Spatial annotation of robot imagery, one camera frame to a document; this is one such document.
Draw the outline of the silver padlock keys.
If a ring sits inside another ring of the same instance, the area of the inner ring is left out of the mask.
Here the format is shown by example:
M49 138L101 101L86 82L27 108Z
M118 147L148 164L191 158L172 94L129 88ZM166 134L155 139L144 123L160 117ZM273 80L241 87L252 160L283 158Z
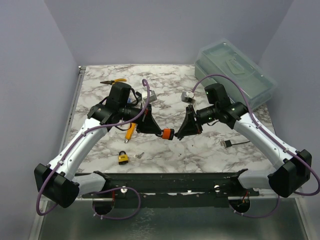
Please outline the silver padlock keys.
M142 153L140 153L140 154L135 154L135 155L134 155L134 158L135 158L135 159L141 159L144 154L145 154L144 152L142 152Z

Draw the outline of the yellow padlock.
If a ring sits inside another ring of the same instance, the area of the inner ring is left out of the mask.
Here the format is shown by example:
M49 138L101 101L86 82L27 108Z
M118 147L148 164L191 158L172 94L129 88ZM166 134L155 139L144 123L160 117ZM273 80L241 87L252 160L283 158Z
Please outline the yellow padlock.
M118 164L119 165L126 165L129 163L129 157L125 151L120 151L118 153Z

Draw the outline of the orange padlock with keys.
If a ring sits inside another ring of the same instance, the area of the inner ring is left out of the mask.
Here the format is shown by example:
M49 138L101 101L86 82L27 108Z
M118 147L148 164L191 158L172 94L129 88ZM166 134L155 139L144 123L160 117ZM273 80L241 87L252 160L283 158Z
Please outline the orange padlock with keys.
M164 128L161 134L157 134L156 136L164 140L172 141L175 136L175 130L173 128Z

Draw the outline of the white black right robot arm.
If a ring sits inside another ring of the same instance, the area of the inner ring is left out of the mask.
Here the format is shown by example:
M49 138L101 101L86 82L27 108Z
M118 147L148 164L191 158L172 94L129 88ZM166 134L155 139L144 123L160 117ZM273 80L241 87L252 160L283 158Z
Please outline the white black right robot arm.
M205 87L209 107L195 110L186 107L184 121L175 134L181 140L186 136L199 135L202 126L214 120L226 124L246 137L271 162L269 170L244 170L230 183L230 191L241 196L248 189L271 189L287 198L310 179L312 155L305 149L298 151L285 144L265 128L255 116L250 116L241 102L231 103L224 86L214 83Z

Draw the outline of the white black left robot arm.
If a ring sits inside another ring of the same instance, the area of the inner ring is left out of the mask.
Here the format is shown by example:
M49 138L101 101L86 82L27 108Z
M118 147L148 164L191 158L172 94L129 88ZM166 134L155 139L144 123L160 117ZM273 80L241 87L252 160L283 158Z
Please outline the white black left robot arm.
M141 133L162 134L152 117L151 102L156 100L156 94L150 90L146 80L142 84L146 90L135 102L128 101L130 94L138 96L129 84L113 84L109 95L90 108L87 118L70 143L48 164L36 166L34 177L39 196L45 196L67 208L79 195L95 192L104 198L110 194L111 185L106 175L94 172L76 177L76 171L95 144L113 127L135 123Z

